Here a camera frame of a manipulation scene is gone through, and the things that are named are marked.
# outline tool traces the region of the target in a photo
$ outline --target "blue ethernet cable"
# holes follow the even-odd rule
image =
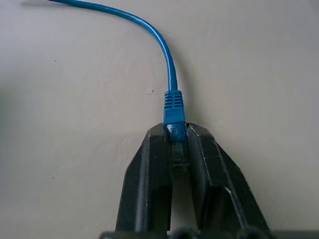
[[[149,24],[142,18],[113,7],[77,0],[48,1],[63,3],[75,7],[87,8],[91,10],[102,11],[116,16],[120,16],[136,23],[137,25],[140,25],[141,27],[145,28],[150,34],[152,34],[152,36],[158,41],[163,51],[166,60],[168,74],[168,91],[165,93],[163,125],[167,128],[171,143],[185,142],[186,128],[182,93],[177,89],[176,71],[173,58],[160,32],[157,31],[151,24]]]

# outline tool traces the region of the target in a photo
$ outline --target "white background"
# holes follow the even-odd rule
[[[96,238],[162,121],[165,61],[127,20],[21,2],[0,1],[1,238]],[[98,2],[163,34],[187,120],[240,166],[269,226],[318,229],[319,1]]]

